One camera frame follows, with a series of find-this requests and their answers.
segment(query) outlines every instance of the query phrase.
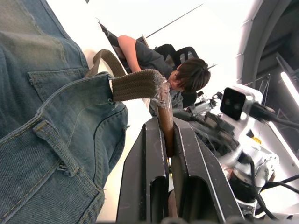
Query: overall pocket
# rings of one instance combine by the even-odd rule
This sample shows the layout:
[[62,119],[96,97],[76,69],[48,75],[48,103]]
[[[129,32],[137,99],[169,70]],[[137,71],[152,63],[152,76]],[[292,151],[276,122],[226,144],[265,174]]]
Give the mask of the overall pocket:
[[45,102],[55,91],[73,81],[82,79],[88,69],[68,69],[61,71],[28,72],[29,82],[33,85],[40,99]]

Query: fluorescent light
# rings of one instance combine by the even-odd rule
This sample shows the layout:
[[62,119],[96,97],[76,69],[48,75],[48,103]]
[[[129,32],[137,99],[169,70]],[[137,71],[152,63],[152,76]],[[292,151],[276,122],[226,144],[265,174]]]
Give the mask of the fluorescent light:
[[297,165],[297,167],[299,168],[299,160],[297,159],[297,157],[295,156],[294,152],[292,151],[292,149],[289,147],[289,145],[286,143],[285,139],[282,137],[281,133],[279,132],[279,130],[276,128],[276,126],[270,121],[269,122],[269,126],[271,127],[271,129],[273,130],[273,132],[276,134],[276,136],[278,137],[279,141],[281,142],[281,144],[285,147],[287,153],[290,155],[290,157],[293,159],[294,163]]
[[291,82],[290,78],[288,77],[288,75],[285,72],[280,73],[280,76],[282,77],[282,80],[285,82],[285,85],[288,88],[288,91],[290,92],[290,94],[294,98],[295,102],[299,106],[299,94],[298,94],[295,86]]

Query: person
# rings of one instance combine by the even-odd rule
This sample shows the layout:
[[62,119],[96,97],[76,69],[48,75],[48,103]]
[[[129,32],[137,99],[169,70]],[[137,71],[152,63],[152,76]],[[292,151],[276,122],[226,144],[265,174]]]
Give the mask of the person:
[[173,108],[183,108],[183,97],[181,92],[196,92],[209,82],[211,73],[207,63],[200,58],[191,58],[173,70],[163,56],[132,37],[121,35],[118,37],[118,44],[125,57],[130,72],[143,69],[158,70],[171,85],[171,101]]

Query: ceiling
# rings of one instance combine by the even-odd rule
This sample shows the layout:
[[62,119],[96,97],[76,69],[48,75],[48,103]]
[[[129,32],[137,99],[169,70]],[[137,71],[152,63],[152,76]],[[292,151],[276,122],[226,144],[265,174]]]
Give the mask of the ceiling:
[[[288,92],[280,73],[283,71],[276,57],[278,54],[293,70],[299,69],[299,0],[292,0],[276,23],[264,49],[258,65],[256,89],[262,80],[270,78],[268,91],[264,94],[264,102],[273,108],[278,116],[299,123],[299,107]],[[293,77],[297,90],[299,82]],[[299,131],[277,125],[281,134],[299,157]]]

